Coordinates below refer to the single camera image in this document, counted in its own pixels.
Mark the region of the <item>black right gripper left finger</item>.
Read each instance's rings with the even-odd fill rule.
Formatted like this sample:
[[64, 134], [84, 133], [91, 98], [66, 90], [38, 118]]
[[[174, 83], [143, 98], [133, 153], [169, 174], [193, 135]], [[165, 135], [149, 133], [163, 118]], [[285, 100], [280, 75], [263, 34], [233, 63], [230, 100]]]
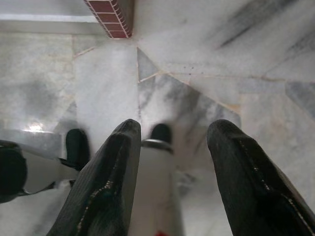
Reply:
[[79, 172], [50, 236], [126, 236], [141, 149], [141, 126], [118, 125]]

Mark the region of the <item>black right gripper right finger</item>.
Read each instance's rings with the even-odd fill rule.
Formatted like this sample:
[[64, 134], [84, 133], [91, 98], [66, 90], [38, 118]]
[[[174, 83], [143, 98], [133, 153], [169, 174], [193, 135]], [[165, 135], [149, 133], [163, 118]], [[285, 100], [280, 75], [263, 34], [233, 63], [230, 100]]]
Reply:
[[314, 235], [314, 213], [256, 140], [219, 119], [207, 130], [207, 145], [235, 236]]

